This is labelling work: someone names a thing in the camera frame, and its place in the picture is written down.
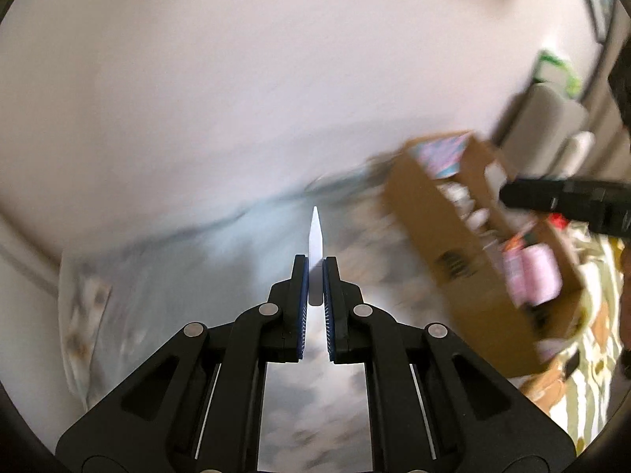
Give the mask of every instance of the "cardboard box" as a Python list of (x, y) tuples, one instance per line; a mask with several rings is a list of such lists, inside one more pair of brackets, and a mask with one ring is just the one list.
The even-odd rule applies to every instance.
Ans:
[[(452, 203), (437, 189), (441, 180), (430, 178), (413, 156), (416, 144), (458, 135), (462, 133), (408, 143), (394, 160), (387, 179), (386, 203), (427, 262), (445, 296), (454, 330), (506, 377), (542, 372), (547, 363), (540, 358), (537, 343), (542, 339), (570, 337), (584, 290), (581, 276), (556, 231), (544, 218), (539, 218), (533, 231), (538, 242), (551, 247), (563, 278), (563, 288), (559, 297), (545, 303), (548, 322), (543, 333), (537, 334), (525, 310), (513, 304), (503, 276), (491, 264), (480, 239), (466, 227)], [(490, 210), (490, 227), (504, 238), (510, 238), (513, 229), (500, 211), (485, 177), (485, 169), (494, 162), (503, 167), (509, 178), (514, 177), (515, 172), (495, 148), (470, 134), (459, 171), (450, 180), (465, 184), (477, 206)], [(455, 273), (454, 261), (457, 263)]]

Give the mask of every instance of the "clutter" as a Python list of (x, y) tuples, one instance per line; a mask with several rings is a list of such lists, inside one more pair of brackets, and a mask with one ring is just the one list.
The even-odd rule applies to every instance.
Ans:
[(570, 135), (584, 130), (588, 111), (551, 83), (528, 89), (519, 114), (502, 141), (502, 154), (520, 175), (548, 175)]
[(458, 216), (465, 220), (471, 214), (475, 202), (469, 196), (469, 189), (460, 183), (443, 183), (438, 185), (445, 199), (449, 200), (456, 209)]
[(561, 339), (541, 340), (537, 342), (537, 352), (542, 361), (550, 361), (565, 350), (566, 347), (567, 341)]
[(487, 208), (475, 210), (471, 215), (469, 215), (465, 224), (472, 232), (477, 233), (480, 228), (488, 222), (490, 215), (491, 213)]
[(548, 215), (548, 222), (550, 222), (550, 224), (554, 225), (554, 227), (560, 230), (565, 229), (570, 223), (570, 221), (560, 213), (551, 213), (550, 215)]
[(564, 367), (558, 359), (552, 361), (545, 373), (529, 379), (520, 391), (543, 412), (550, 415), (551, 407), (561, 401), (567, 388), (564, 377)]
[(570, 99), (576, 99), (582, 87), (581, 79), (571, 62), (550, 50), (541, 50), (534, 68), (532, 82), (554, 84)]
[(528, 302), (538, 306), (558, 297), (562, 280), (550, 247), (545, 243), (538, 243), (523, 249), (521, 255)]
[[(452, 153), (462, 149), (462, 154), (459, 158), (452, 154), (450, 176), (438, 178), (439, 171), (445, 174), (440, 168), (446, 163), (432, 164), (428, 152), (447, 144), (452, 145)], [(408, 143), (394, 159), (384, 191), (386, 202), (443, 293), (455, 330), (506, 377), (546, 369), (547, 359), (538, 344), (564, 341), (572, 335), (584, 290), (578, 271), (546, 219), (532, 212), (514, 212), (498, 200), (500, 188), (514, 175), (500, 154), (473, 134), (431, 137)], [(443, 195), (441, 186), (451, 183), (466, 187), (474, 202), (473, 213), (464, 221), (465, 212), (451, 202), (455, 197)], [(514, 271), (519, 276), (520, 270), (510, 262), (507, 265), (504, 257), (507, 248), (502, 244), (516, 235), (513, 247), (508, 247), (516, 251), (513, 261), (523, 261), (522, 250), (528, 246), (546, 244), (558, 265), (560, 283), (541, 276), (542, 283), (531, 295), (534, 304), (557, 295), (540, 304), (539, 314), (545, 310), (546, 315), (540, 320), (541, 328), (526, 307), (521, 307), (530, 302), (524, 265), (518, 278)], [(528, 257), (528, 268), (537, 272), (537, 258), (542, 256)], [(541, 261), (548, 265), (548, 260), (546, 256)], [(509, 293), (507, 282), (512, 277), (515, 287)]]
[[(94, 345), (111, 291), (112, 286), (99, 276), (84, 274), (77, 278), (72, 295), (73, 311), (63, 346), (67, 350), (68, 368), (78, 379), (79, 386), (85, 386), (89, 381)], [(78, 395), (84, 400), (86, 391), (79, 390)]]
[(439, 138), (419, 143), (414, 154), (429, 176), (442, 180), (459, 171), (466, 145), (466, 135)]
[(596, 137), (592, 132), (578, 132), (571, 135), (554, 162), (550, 175), (554, 178), (569, 178), (575, 175), (595, 143)]
[(509, 249), (504, 252), (504, 275), (510, 299), (519, 308), (528, 301), (526, 276), (520, 249)]
[(480, 243), (482, 244), (482, 249), (491, 260), (491, 264), (495, 267), (497, 272), (503, 276), (504, 259), (502, 257), (502, 246), (500, 245), (497, 232), (493, 229), (485, 231), (480, 235)]

